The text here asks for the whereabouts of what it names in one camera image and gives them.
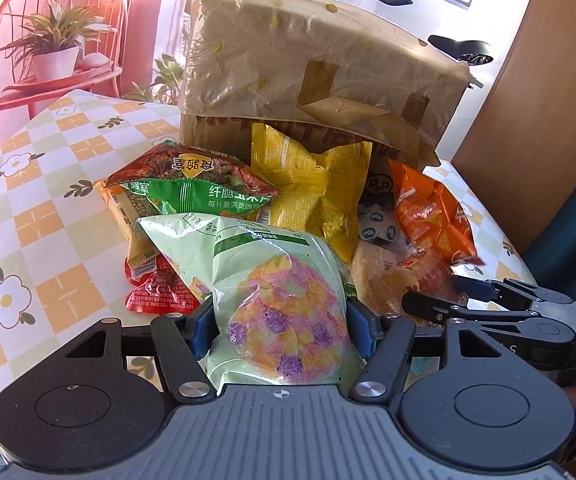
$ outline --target checkered tablecloth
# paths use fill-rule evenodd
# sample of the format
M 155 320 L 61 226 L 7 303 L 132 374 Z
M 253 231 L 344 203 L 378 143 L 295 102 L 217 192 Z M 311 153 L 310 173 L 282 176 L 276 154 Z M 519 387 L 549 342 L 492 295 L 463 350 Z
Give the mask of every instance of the checkered tablecloth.
M 92 189 L 163 139 L 178 138 L 177 107 L 75 90 L 54 102 L 0 150 L 0 391 L 97 320 L 146 324 L 124 307 L 127 243 Z M 427 173 L 465 205 L 487 265 L 476 278 L 532 282 L 501 229 L 454 168 Z M 150 378 L 152 362 L 129 363 Z

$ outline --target wooden panel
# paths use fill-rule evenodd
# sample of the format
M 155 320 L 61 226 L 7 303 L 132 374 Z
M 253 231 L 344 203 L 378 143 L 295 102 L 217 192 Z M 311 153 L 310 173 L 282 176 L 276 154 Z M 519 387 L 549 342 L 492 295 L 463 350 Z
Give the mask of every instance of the wooden panel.
M 527 249 L 576 186 L 576 0 L 530 0 L 452 162 Z

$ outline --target red chair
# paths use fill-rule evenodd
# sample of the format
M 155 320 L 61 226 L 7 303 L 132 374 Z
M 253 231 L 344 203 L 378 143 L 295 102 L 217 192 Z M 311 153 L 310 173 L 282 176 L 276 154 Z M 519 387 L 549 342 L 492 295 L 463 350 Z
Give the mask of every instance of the red chair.
M 47 14 L 48 0 L 4 0 L 0 6 L 0 48 L 16 40 L 24 31 L 19 27 L 22 19 L 11 14 Z M 8 110 L 19 106 L 28 106 L 28 116 L 32 119 L 37 114 L 36 104 L 39 101 L 57 99 L 71 90 L 92 88 L 102 82 L 110 83 L 111 94 L 119 97 L 117 77 L 121 74 L 123 57 L 122 38 L 126 30 L 127 0 L 58 0 L 71 6 L 96 5 L 103 12 L 105 22 L 116 28 L 117 32 L 100 34 L 99 43 L 87 41 L 84 54 L 101 52 L 111 60 L 109 66 L 103 69 L 92 69 L 77 73 L 72 79 L 49 81 L 42 84 L 34 82 L 30 72 L 30 58 L 13 67 L 12 58 L 7 52 L 0 52 L 0 110 Z

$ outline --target chair seat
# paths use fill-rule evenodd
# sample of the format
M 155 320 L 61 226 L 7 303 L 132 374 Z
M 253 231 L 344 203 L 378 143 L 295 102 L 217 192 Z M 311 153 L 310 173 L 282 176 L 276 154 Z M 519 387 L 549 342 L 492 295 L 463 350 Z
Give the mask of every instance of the chair seat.
M 86 81 L 80 81 L 74 85 L 65 86 L 64 88 L 58 88 L 48 92 L 22 92 L 19 90 L 13 90 L 3 94 L 0 97 L 0 111 L 8 110 L 9 108 L 16 108 L 18 106 L 24 106 L 30 103 L 36 103 L 37 101 L 44 101 L 61 97 L 71 90 L 90 88 L 93 85 L 111 80 L 119 76 L 121 72 L 121 67 L 116 67 L 112 72 L 105 72 Z

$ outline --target metal screw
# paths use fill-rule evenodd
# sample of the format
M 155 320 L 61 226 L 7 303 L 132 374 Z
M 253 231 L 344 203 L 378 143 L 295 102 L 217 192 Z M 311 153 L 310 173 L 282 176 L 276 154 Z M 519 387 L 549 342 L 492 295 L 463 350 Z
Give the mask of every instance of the metal screw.
M 179 393 L 184 397 L 203 397 L 210 393 L 210 384 L 201 381 L 189 381 L 179 387 Z
M 354 390 L 362 397 L 379 397 L 386 393 L 386 386 L 377 381 L 363 381 Z

